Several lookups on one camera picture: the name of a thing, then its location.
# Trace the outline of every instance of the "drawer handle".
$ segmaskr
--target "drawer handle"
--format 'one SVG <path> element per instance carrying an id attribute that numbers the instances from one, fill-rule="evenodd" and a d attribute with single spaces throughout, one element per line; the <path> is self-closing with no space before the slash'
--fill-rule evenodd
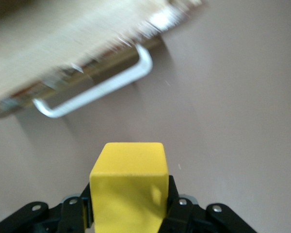
<path id="1" fill-rule="evenodd" d="M 33 99 L 32 101 L 34 105 L 44 115 L 50 118 L 58 118 L 120 89 L 123 86 L 137 81 L 151 71 L 153 62 L 149 51 L 146 48 L 141 45 L 136 45 L 136 49 L 139 54 L 139 61 L 128 69 L 123 70 L 106 81 L 93 86 L 53 109 L 50 109 L 46 101 L 42 99 Z"/>

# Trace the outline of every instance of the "silver screw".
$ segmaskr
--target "silver screw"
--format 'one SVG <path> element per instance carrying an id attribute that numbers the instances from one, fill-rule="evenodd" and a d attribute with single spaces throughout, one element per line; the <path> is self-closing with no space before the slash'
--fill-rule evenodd
<path id="1" fill-rule="evenodd" d="M 186 199 L 180 199 L 179 200 L 179 204 L 180 205 L 186 205 L 187 204 Z"/>
<path id="2" fill-rule="evenodd" d="M 33 208 L 31 208 L 32 211 L 36 211 L 41 209 L 41 205 L 35 205 Z"/>
<path id="3" fill-rule="evenodd" d="M 69 204 L 70 205 L 73 205 L 73 204 L 75 204 L 77 202 L 78 202 L 78 199 L 72 199 L 72 200 L 70 200 Z"/>
<path id="4" fill-rule="evenodd" d="M 219 205 L 214 205 L 212 207 L 212 209 L 213 209 L 214 212 L 217 212 L 217 213 L 222 212 L 222 208 Z"/>

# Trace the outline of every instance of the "block front face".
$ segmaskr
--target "block front face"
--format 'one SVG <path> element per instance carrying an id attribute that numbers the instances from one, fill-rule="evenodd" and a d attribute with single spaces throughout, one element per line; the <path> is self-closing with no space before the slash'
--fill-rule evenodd
<path id="1" fill-rule="evenodd" d="M 162 144 L 107 144 L 91 172 L 90 186 L 97 233 L 156 233 L 168 197 Z"/>

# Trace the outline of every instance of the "white handle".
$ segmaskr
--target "white handle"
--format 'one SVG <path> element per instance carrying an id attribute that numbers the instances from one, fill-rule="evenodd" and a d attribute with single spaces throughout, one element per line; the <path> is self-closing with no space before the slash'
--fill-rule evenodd
<path id="1" fill-rule="evenodd" d="M 84 105 L 97 100 L 123 86 L 126 86 L 147 75 L 153 66 L 151 56 L 147 49 L 141 45 L 136 45 L 139 54 L 139 61 L 130 68 L 114 75 L 113 77 L 95 85 L 83 93 L 67 100 L 54 109 L 50 109 L 48 104 L 42 99 L 33 99 L 36 108 L 50 118 L 62 117 Z"/>

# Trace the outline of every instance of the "gray surface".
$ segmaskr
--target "gray surface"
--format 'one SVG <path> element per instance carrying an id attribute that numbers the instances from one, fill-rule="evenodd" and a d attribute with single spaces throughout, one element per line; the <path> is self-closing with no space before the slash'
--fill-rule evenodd
<path id="1" fill-rule="evenodd" d="M 61 119 L 0 120 L 0 220 L 80 192 L 107 142 L 160 141 L 180 193 L 291 233 L 291 0 L 210 0 L 164 40 L 134 85 Z"/>

